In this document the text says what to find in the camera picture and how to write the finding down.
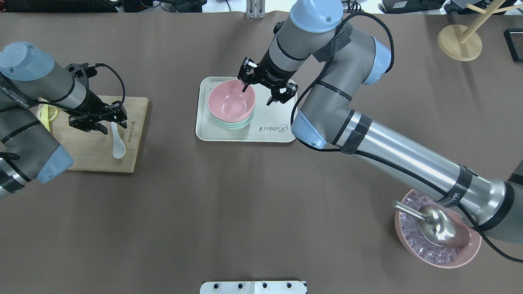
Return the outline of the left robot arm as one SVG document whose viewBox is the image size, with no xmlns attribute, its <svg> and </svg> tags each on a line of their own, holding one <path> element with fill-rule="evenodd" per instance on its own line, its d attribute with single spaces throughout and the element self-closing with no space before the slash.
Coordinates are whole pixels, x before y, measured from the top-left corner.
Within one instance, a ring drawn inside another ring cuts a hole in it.
<svg viewBox="0 0 523 294">
<path fill-rule="evenodd" d="M 73 165 L 65 147 L 31 108 L 52 105 L 69 115 L 69 125 L 107 134 L 102 121 L 127 128 L 123 100 L 103 102 L 89 89 L 100 63 L 61 67 L 34 44 L 13 42 L 0 54 L 0 193 L 5 198 L 34 179 L 47 183 Z"/>
</svg>

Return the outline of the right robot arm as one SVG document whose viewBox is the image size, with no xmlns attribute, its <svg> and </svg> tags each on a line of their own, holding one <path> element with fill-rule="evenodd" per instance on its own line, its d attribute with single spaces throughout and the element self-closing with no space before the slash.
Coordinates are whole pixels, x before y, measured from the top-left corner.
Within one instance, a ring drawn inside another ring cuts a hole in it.
<svg viewBox="0 0 523 294">
<path fill-rule="evenodd" d="M 342 15 L 339 0 L 297 1 L 275 27 L 262 60 L 245 58 L 239 80 L 269 88 L 267 105 L 286 103 L 297 91 L 290 78 L 306 59 L 325 62 L 303 92 L 302 106 L 293 108 L 295 138 L 317 151 L 332 145 L 331 152 L 363 158 L 439 205 L 460 209 L 479 233 L 521 243 L 522 165 L 506 181 L 485 179 L 350 108 L 360 85 L 377 82 L 391 69 L 393 55 Z"/>
</svg>

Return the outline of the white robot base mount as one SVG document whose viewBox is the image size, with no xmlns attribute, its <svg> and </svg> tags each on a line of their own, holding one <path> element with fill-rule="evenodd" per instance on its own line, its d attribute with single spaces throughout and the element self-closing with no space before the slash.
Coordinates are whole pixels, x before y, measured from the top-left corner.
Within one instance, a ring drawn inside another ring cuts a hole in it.
<svg viewBox="0 0 523 294">
<path fill-rule="evenodd" d="M 304 281 L 208 281 L 200 294 L 307 294 Z"/>
</svg>

